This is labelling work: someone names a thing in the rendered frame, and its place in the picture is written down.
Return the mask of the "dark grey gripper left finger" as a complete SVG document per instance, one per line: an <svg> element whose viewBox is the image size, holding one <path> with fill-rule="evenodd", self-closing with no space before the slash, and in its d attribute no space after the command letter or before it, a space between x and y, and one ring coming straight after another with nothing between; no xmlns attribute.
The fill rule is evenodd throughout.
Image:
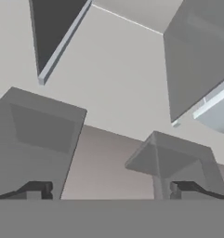
<svg viewBox="0 0 224 238"><path fill-rule="evenodd" d="M16 191L7 192L0 195L0 199L19 199L27 200L29 192L39 192L43 200L53 199L53 182L52 181L29 181Z"/></svg>

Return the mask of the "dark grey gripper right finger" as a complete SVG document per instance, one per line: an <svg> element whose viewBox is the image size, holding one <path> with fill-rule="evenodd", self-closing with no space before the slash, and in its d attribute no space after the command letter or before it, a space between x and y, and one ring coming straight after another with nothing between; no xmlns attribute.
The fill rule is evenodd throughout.
<svg viewBox="0 0 224 238"><path fill-rule="evenodd" d="M173 200L204 199L206 197L224 200L223 194L208 191L195 181L171 181L170 190L170 198Z"/></svg>

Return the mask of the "pale grey counter top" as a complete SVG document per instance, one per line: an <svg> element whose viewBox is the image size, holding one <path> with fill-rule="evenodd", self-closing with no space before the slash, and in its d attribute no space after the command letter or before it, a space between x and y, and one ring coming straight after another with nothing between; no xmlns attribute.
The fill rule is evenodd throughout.
<svg viewBox="0 0 224 238"><path fill-rule="evenodd" d="M172 126L179 126L189 112L192 120L224 134L224 78L211 83L209 78L172 80L168 96Z"/></svg>

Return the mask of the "grey cabinet block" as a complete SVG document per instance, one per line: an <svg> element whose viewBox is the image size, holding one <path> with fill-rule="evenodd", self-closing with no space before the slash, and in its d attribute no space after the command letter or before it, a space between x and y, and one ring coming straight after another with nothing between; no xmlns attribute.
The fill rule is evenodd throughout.
<svg viewBox="0 0 224 238"><path fill-rule="evenodd" d="M170 120L224 82L224 0L183 0L164 32Z"/></svg>

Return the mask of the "dark panel with pale edge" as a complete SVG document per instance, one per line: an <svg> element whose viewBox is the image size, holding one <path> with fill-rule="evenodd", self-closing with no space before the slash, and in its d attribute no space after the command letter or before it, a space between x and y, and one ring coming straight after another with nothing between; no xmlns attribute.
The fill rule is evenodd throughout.
<svg viewBox="0 0 224 238"><path fill-rule="evenodd" d="M92 0L29 0L37 78L45 85Z"/></svg>

